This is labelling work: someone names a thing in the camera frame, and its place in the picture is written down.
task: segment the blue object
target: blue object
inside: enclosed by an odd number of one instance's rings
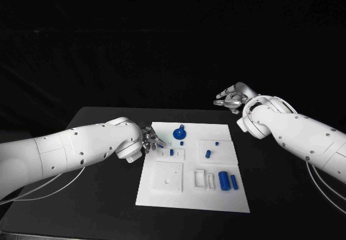
[[[180,128],[177,128],[177,129],[173,131],[173,137],[174,137],[174,139],[177,139],[177,140],[182,140],[182,139],[186,138],[185,125],[180,125]]]
[[[232,181],[232,188],[234,188],[234,190],[238,190],[236,177],[235,177],[235,175],[231,175],[231,181]]]
[[[229,191],[231,190],[231,184],[229,184],[228,172],[226,171],[221,171],[218,173],[218,178],[219,178],[221,190],[222,191]]]
[[[205,157],[209,158],[210,157],[210,150],[206,151]]]

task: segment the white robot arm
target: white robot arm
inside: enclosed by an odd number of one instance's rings
[[[48,136],[0,144],[0,199],[24,185],[105,160],[115,152],[133,163],[156,144],[166,143],[151,127],[125,117]]]
[[[278,97],[259,95],[238,82],[216,96],[213,104],[236,109],[244,104],[242,118],[236,121],[242,131],[262,139],[272,134],[280,146],[297,157],[346,183],[346,134],[297,113]]]

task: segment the black table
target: black table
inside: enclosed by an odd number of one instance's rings
[[[3,232],[82,239],[177,240],[332,237],[343,231],[346,218],[319,193],[306,162],[278,146],[272,136],[259,140],[242,132],[239,115],[228,110],[84,107],[68,129],[118,117],[137,123],[228,124],[251,213],[135,206],[144,157],[130,164],[114,154],[85,168],[59,193],[14,202],[0,223]],[[65,173],[32,197],[52,193],[78,173]],[[29,185],[23,192],[46,181]]]

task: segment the black background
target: black background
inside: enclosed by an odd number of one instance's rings
[[[0,128],[62,131],[85,106],[228,110],[244,82],[346,132],[346,3],[0,3]]]

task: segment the cable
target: cable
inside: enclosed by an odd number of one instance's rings
[[[24,194],[22,194],[20,196],[12,198],[10,200],[6,201],[0,201],[0,205],[16,201],[19,198],[22,198],[23,196],[26,196],[27,194],[33,193],[36,190],[39,190],[40,188],[43,188],[62,174],[59,174],[50,181],[48,181],[43,185],[40,185],[39,187],[36,187],[32,191],[26,192]]]
[[[332,204],[337,207],[337,209],[346,214],[346,211],[334,204],[334,202],[330,200],[330,198],[327,197],[326,193],[323,192],[317,182],[316,182],[316,179],[314,179],[314,176],[311,174],[311,171],[310,171],[310,168],[308,168],[308,163],[306,163],[306,167],[307,167],[307,170],[308,170],[308,174],[310,174],[310,177],[311,177],[311,180],[314,182],[314,185],[316,187],[319,188],[319,191],[321,192],[323,196],[326,197],[326,199],[332,202]]]
[[[346,197],[342,196],[342,195],[339,194],[339,192],[337,192],[337,191],[327,185],[327,183],[323,181],[323,178],[321,178],[320,174],[317,173],[316,166],[311,166],[311,167],[313,167],[314,173],[316,173],[320,181],[321,181],[323,184],[326,185],[326,187],[327,187],[327,188],[332,190],[332,192],[346,201]]]
[[[63,188],[66,188],[66,187],[69,186],[69,184],[78,179],[78,177],[79,177],[84,169],[85,169],[85,167],[81,169],[81,172],[79,172],[79,174],[76,175],[76,177],[73,178],[73,180],[72,180],[72,181],[68,183],[68,185],[65,185],[65,187],[62,187],[58,191],[55,191],[53,193],[50,193],[49,195],[42,196],[42,197],[30,198],[30,199],[19,199],[19,200],[14,200],[14,201],[32,201],[32,200],[39,200],[39,199],[43,199],[43,198],[52,196],[52,195],[56,194]]]

